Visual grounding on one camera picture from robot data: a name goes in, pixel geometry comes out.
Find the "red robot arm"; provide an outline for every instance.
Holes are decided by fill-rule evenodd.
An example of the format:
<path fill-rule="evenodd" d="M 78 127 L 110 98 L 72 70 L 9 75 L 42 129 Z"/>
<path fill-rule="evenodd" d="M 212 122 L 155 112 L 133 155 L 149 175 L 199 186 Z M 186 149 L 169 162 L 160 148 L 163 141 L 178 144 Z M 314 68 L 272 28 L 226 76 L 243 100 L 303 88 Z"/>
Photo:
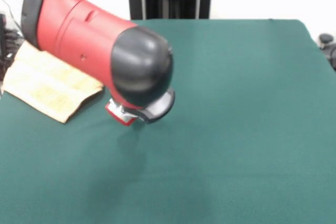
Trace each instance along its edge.
<path fill-rule="evenodd" d="M 107 86 L 121 123 L 155 122 L 173 106 L 172 49 L 149 29 L 86 0 L 24 0 L 21 24 L 33 46 Z"/>

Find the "screw hole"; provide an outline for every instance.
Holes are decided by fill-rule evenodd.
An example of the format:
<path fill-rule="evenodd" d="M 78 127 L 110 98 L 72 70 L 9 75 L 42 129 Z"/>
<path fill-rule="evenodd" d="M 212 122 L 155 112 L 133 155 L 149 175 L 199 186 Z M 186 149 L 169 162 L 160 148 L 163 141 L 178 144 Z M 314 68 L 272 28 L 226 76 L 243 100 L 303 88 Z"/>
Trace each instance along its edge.
<path fill-rule="evenodd" d="M 81 56 L 80 56 L 80 59 L 81 59 L 82 61 L 86 60 L 86 58 L 87 58 L 86 55 L 81 55 Z"/>

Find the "cable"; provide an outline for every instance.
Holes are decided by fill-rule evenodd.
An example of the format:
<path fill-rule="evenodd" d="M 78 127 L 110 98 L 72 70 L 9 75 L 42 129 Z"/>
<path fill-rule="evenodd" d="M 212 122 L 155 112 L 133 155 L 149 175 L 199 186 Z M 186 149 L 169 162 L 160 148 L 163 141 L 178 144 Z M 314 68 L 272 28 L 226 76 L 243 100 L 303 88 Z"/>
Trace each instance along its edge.
<path fill-rule="evenodd" d="M 13 19 L 15 25 L 17 26 L 17 28 L 19 29 L 19 31 L 22 33 L 21 27 L 20 27 L 20 25 L 18 24 L 18 22 L 15 20 L 10 5 L 9 5 L 5 0 L 2 0 L 2 2 L 4 2 L 4 4 L 7 6 L 8 10 L 9 10 L 9 14 L 11 15 L 11 17 L 12 17 L 12 19 Z"/>

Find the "beige towel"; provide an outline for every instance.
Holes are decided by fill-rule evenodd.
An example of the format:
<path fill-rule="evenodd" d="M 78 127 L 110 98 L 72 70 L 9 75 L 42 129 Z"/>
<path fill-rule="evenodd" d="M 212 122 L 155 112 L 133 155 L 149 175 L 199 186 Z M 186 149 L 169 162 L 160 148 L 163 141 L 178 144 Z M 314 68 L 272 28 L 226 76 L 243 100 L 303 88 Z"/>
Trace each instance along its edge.
<path fill-rule="evenodd" d="M 38 111 L 65 123 L 102 83 L 24 42 L 8 69 L 4 90 Z"/>

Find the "green tablecloth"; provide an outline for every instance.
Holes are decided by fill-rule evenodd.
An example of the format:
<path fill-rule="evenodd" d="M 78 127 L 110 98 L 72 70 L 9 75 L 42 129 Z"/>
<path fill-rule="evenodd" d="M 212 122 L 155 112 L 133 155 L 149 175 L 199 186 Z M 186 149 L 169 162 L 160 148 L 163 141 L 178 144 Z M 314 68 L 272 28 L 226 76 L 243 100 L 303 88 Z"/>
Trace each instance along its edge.
<path fill-rule="evenodd" d="M 0 223 L 336 223 L 336 76 L 295 20 L 139 22 L 176 103 L 124 127 L 108 92 L 66 125 L 0 101 Z"/>

